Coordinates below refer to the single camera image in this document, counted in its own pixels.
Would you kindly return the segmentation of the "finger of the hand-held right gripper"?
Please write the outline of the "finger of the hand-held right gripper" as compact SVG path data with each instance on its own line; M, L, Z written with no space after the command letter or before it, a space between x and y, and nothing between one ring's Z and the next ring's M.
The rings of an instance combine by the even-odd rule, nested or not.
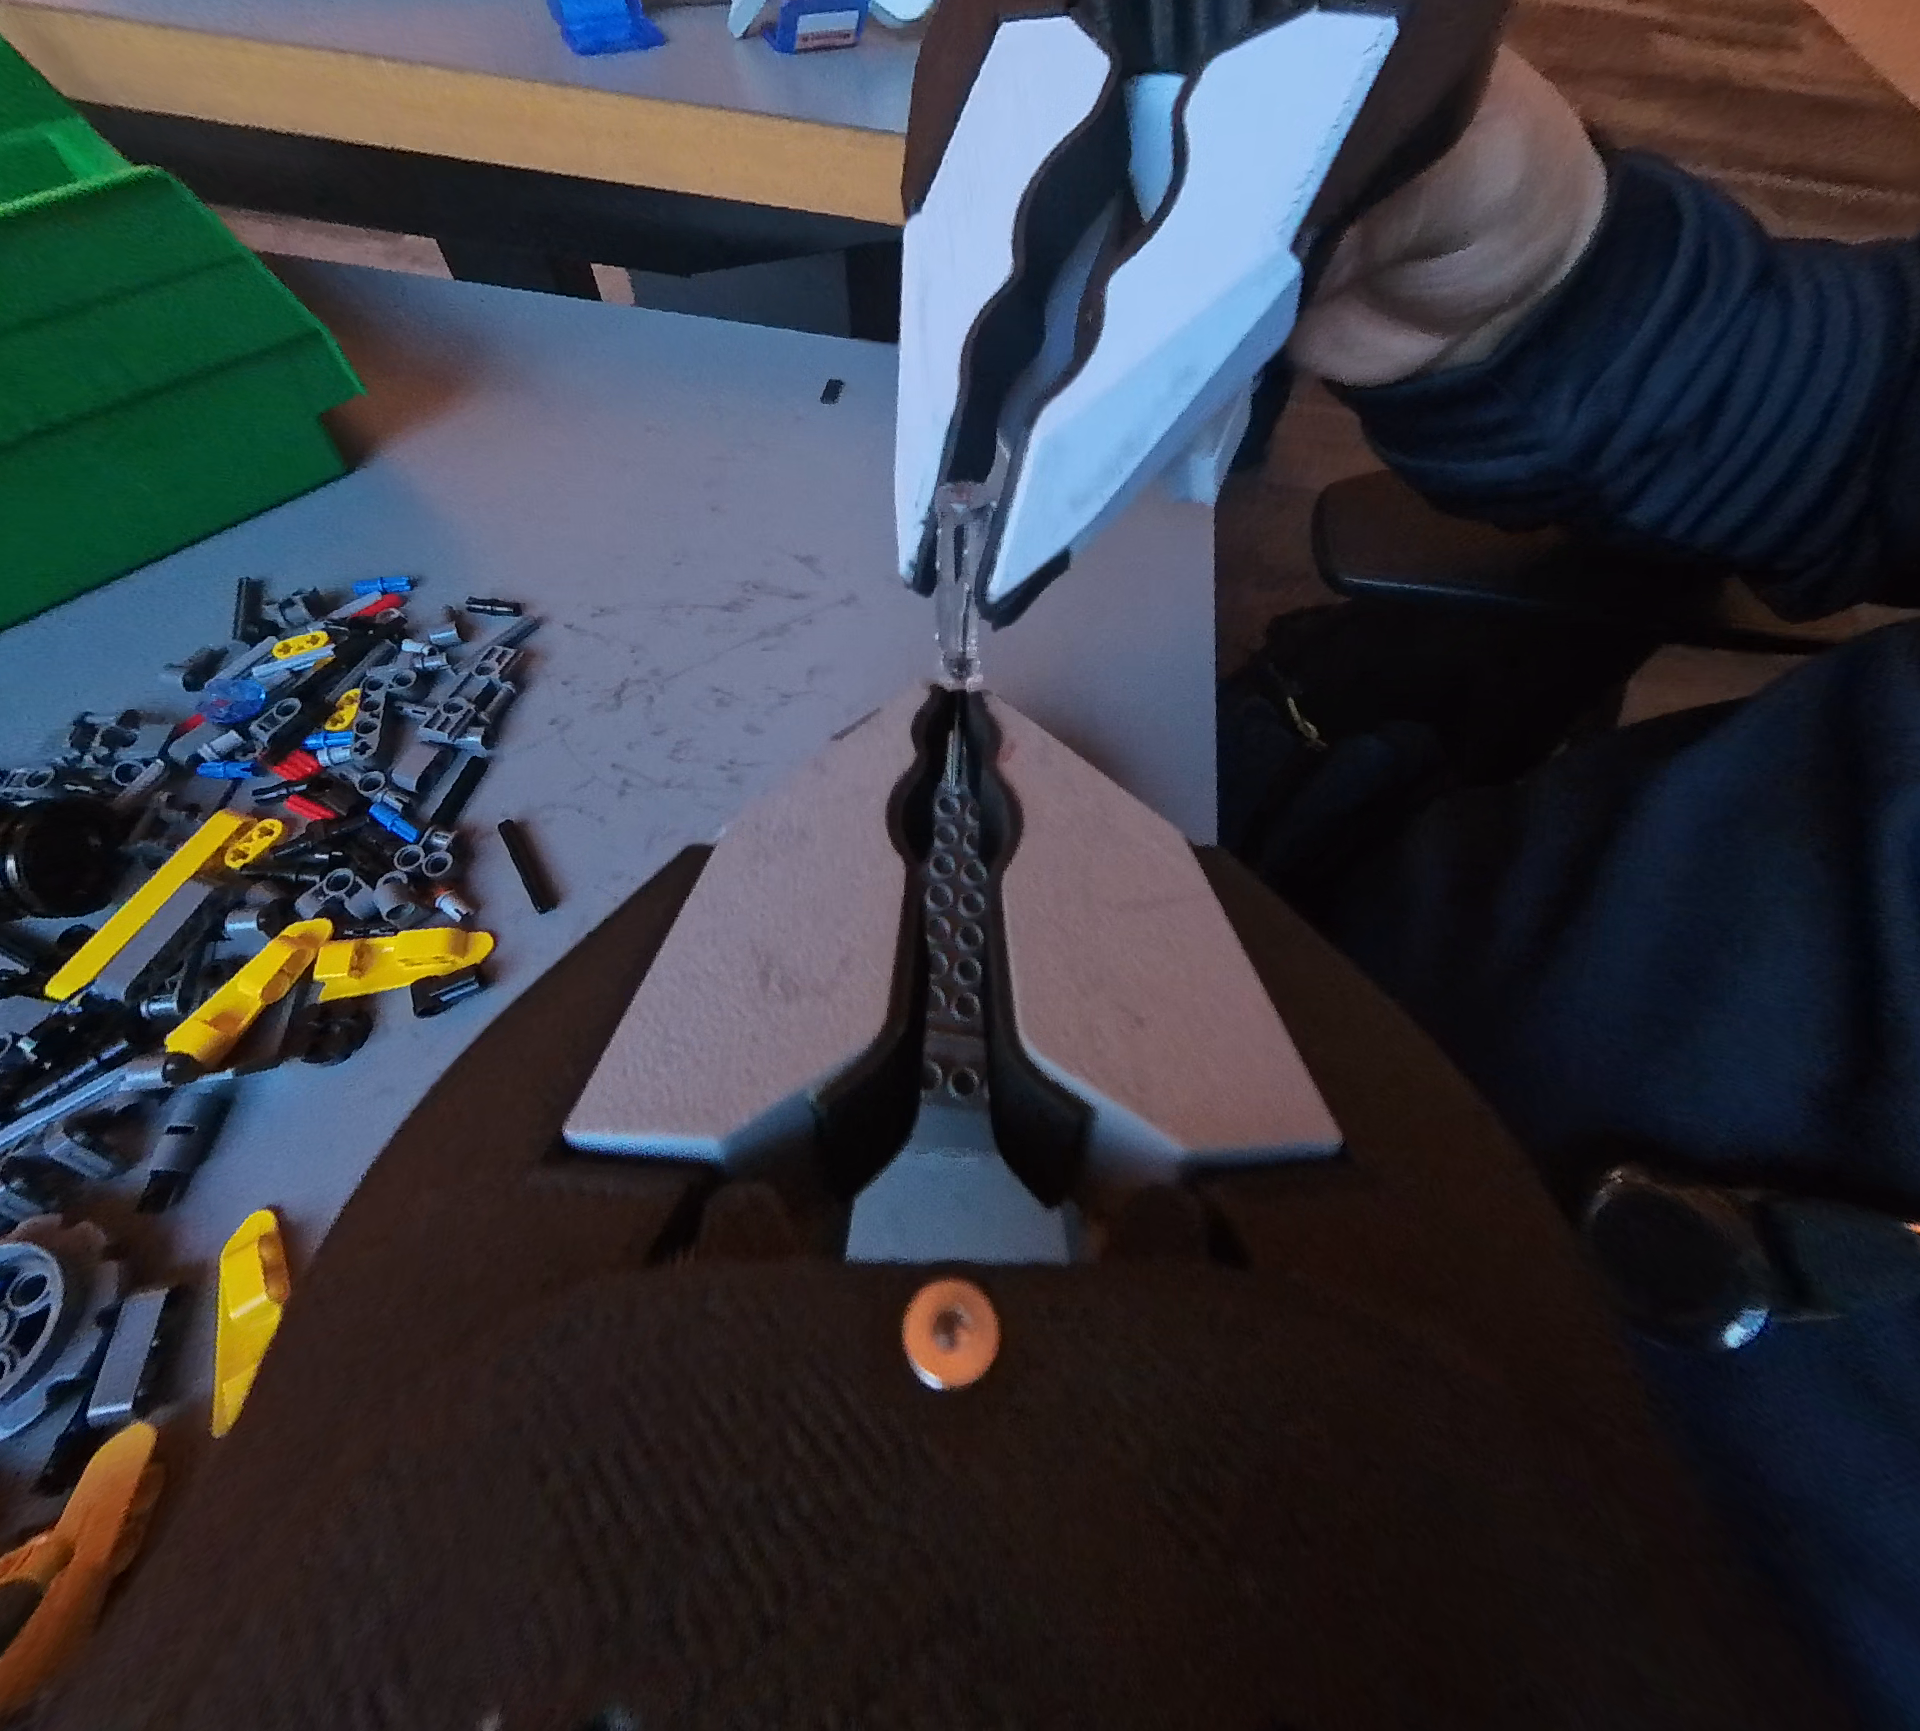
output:
M1012 314L1024 202L1044 162L1089 121L1113 76L1113 55L1075 16L1003 20L921 209L904 232L898 302L898 418L895 418L895 534L898 578L927 597L924 545L933 492L964 455L972 396L995 398L1034 343L989 343L989 370L966 370L974 329Z
M1182 80L1158 213L1085 284L1085 342L1003 489L980 578L992 626L1024 616L1285 343L1302 302L1295 241L1398 33L1386 14L1300 14Z

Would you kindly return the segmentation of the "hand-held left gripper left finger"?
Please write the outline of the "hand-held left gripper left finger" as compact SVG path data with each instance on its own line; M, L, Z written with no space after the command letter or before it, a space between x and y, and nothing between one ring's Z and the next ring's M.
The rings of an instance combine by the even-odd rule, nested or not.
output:
M921 1114L904 803L944 689L904 689L714 839L575 1097L575 1152L865 1186Z

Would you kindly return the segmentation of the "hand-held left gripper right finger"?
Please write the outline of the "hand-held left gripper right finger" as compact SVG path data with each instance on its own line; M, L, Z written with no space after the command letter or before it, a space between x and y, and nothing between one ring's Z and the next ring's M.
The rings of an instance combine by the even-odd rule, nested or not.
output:
M1341 1126L1202 856L1030 714L958 698L980 800L989 1109L1044 1203L1330 1161Z

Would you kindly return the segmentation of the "grey studded brick plate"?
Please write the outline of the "grey studded brick plate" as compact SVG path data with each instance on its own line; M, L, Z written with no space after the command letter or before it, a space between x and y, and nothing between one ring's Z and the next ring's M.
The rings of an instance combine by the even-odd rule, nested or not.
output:
M974 694L944 698L898 817L924 954L924 1108L972 1150L992 1130L995 909L1019 834L989 733Z

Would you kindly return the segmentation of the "clear transparent brick piece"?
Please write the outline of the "clear transparent brick piece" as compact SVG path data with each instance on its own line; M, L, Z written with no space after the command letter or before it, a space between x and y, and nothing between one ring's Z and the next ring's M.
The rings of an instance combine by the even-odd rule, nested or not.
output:
M980 689L986 591L992 582L995 498L986 479L951 479L933 498L933 608L951 689Z

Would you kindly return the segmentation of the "person's right forearm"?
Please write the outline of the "person's right forearm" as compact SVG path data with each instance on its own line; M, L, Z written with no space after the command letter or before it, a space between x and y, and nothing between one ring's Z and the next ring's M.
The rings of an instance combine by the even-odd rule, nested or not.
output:
M1782 237L1608 155L1593 241L1490 356L1332 393L1438 510L1717 566L1799 620L1920 606L1916 237Z

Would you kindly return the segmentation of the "grey desk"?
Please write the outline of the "grey desk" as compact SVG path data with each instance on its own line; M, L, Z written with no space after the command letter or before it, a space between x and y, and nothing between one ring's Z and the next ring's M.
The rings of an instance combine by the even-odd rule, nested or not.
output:
M348 478L7 630L3 767L47 756L81 709L181 709L161 672L231 638L244 576L415 576L428 616L517 602L539 635L467 803L492 989L436 1019L383 1002L340 1068L252 1076L189 1199L129 1220L140 1280L192 1284L172 1499L216 1450L227 1232L277 1207L305 1301L336 1214L442 1070L506 1039L673 856L939 670L933 606L895 570L895 351L316 259L274 271L368 388L330 418ZM527 905L502 817L542 845L556 914Z

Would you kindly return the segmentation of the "person's right hand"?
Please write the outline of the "person's right hand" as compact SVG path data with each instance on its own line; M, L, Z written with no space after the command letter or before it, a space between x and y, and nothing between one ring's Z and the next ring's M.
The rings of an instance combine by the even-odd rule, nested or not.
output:
M1339 241L1290 364L1394 388L1481 363L1571 278L1605 196L1568 94L1503 48L1460 141Z

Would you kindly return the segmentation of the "person's dark clothing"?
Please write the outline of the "person's dark clothing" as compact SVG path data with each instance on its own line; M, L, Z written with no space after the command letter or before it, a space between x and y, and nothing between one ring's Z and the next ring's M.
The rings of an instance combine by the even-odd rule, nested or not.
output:
M1644 1166L1916 1220L1916 620L1574 734L1644 658L1410 606L1280 613L1219 689L1224 843L1568 1207Z

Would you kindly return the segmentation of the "pile of loose building bricks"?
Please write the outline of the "pile of loose building bricks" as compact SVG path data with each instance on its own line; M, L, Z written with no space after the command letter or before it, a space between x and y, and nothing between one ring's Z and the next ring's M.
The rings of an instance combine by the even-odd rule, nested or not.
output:
M415 616L236 582L231 641L168 670L181 709L81 709L3 767L0 1410L30 1440L3 1539L3 1727L76 1665L161 1493L160 1403L189 1290L114 1214L172 1214L236 1108L334 1068L371 1002L487 989L459 822L517 700L519 606Z

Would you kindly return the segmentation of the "grey table with yellow edge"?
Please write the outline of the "grey table with yellow edge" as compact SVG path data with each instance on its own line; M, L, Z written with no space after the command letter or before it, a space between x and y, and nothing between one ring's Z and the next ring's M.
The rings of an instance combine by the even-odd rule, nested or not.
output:
M436 237L451 278L599 296L845 255L895 337L917 39L778 55L726 0L663 48L575 55L545 0L3 0L3 39L129 157L205 202Z

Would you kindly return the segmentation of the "green plastic bin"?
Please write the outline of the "green plastic bin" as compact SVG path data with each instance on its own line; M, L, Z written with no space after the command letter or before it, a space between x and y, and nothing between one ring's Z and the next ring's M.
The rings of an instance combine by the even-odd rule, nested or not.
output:
M0 48L0 626L347 478L330 329Z

